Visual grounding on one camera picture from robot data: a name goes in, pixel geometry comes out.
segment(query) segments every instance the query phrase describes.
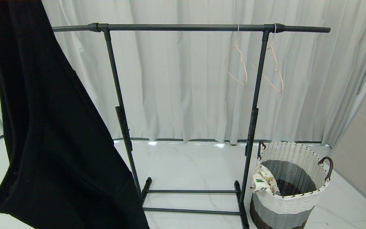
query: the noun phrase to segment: floor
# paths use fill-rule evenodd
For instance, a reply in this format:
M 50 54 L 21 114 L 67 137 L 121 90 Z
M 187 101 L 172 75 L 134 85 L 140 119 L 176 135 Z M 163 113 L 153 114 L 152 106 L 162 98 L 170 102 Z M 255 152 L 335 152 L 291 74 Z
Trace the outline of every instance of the floor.
M 116 148 L 128 161 L 123 142 Z M 329 147 L 308 144 L 319 157 Z M 234 181 L 241 182 L 244 172 L 245 144 L 231 146 L 219 142 L 147 142 L 134 141 L 133 155 L 139 181 L 153 179 L 152 189 L 223 189 L 232 190 Z M 256 164 L 253 153 L 251 170 Z M 0 182 L 8 167 L 4 141 L 0 140 Z M 246 192 L 249 210 L 251 191 Z M 149 194 L 145 207 L 188 208 L 198 210 L 237 211 L 234 195 Z M 151 229 L 240 229 L 238 216 L 201 215 L 190 213 L 146 212 Z M 251 228 L 256 229 L 250 217 Z M 0 229 L 29 229 L 19 220 L 0 214 Z M 306 229 L 366 229 L 366 199 L 333 171 L 330 186 L 311 212 Z

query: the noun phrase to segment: clothes rack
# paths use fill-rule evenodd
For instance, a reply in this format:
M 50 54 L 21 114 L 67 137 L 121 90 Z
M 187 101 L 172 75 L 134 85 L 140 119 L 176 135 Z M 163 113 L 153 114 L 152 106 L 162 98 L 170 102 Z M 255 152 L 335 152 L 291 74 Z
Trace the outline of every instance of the clothes rack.
M 258 116 L 258 96 L 260 92 L 261 77 L 263 70 L 263 63 L 265 61 L 266 47 L 268 43 L 269 33 L 279 32 L 330 32 L 328 27 L 310 27 L 310 26 L 286 26 L 283 24 L 264 24 L 264 25 L 249 25 L 249 24 L 104 24 L 104 23 L 91 23 L 88 25 L 79 26 L 59 26 L 53 27 L 54 32 L 66 32 L 66 31 L 92 31 L 103 32 L 108 49 L 108 56 L 111 64 L 112 74 L 116 87 L 119 106 L 116 107 L 118 121 L 121 126 L 121 133 L 125 143 L 126 152 L 128 154 L 129 163 L 131 165 L 132 175 L 137 187 L 138 195 L 142 198 L 142 204 L 145 202 L 145 198 L 149 193 L 196 193 L 196 194 L 235 194 L 238 203 L 238 212 L 226 212 L 226 211 L 206 211 L 206 210 L 185 210 L 185 209 L 167 209 L 167 208 L 151 208 L 144 207 L 146 211 L 156 212 L 181 212 L 181 213 L 207 213 L 207 214 L 222 214 L 222 215 L 238 215 L 241 217 L 241 223 L 243 229 L 249 229 L 247 214 L 244 207 L 245 190 L 247 188 L 247 178 L 251 160 L 252 144 L 254 142 L 255 127 Z M 150 190 L 152 183 L 151 177 L 145 182 L 144 188 L 141 190 L 138 176 L 136 173 L 135 164 L 132 157 L 132 142 L 129 136 L 128 123 L 126 121 L 124 103 L 122 100 L 121 87 L 119 84 L 118 73 L 114 58 L 113 47 L 111 44 L 110 31 L 258 31 L 263 32 L 262 46 L 260 53 L 260 60 L 257 71 L 256 85 L 254 91 L 254 98 L 252 103 L 251 119 L 248 129 L 247 144 L 245 147 L 245 168 L 244 176 L 242 178 L 242 187 L 240 187 L 239 181 L 234 182 L 234 190 Z

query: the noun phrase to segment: black garment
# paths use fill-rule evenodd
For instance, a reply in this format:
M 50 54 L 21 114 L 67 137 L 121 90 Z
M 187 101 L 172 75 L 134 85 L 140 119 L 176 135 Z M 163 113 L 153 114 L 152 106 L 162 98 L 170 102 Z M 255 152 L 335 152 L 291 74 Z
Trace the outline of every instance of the black garment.
M 0 212 L 38 229 L 148 229 L 131 172 L 41 1 L 0 1 L 9 168 Z

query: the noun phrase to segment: basket handle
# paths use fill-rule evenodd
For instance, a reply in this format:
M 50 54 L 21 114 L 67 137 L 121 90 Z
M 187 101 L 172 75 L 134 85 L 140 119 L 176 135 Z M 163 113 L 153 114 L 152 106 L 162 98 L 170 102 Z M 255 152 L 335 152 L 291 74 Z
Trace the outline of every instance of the basket handle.
M 261 145 L 263 145 L 263 149 L 266 149 L 266 145 L 262 141 L 260 141 L 260 144 L 259 144 L 259 147 L 258 147 L 258 158 L 259 159 L 262 159 L 262 157 L 261 157 Z
M 327 181 L 327 179 L 330 181 L 331 172 L 333 171 L 333 160 L 332 160 L 330 157 L 325 156 L 324 158 L 322 158 L 322 159 L 318 162 L 318 164 L 323 164 L 325 159 L 329 160 L 329 162 L 330 162 L 329 172 L 328 172 L 328 174 L 327 174 L 327 177 L 325 178 L 325 181 Z

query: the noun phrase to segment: woven basket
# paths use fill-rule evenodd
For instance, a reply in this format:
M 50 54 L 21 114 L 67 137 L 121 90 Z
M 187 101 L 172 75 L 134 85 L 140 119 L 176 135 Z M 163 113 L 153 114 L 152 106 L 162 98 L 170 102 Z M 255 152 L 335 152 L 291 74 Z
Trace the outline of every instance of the woven basket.
M 330 169 L 324 168 L 325 159 Z M 321 160 L 302 144 L 260 142 L 258 165 L 273 174 L 282 196 L 267 191 L 252 195 L 250 214 L 258 229 L 302 229 L 330 181 L 333 161 Z

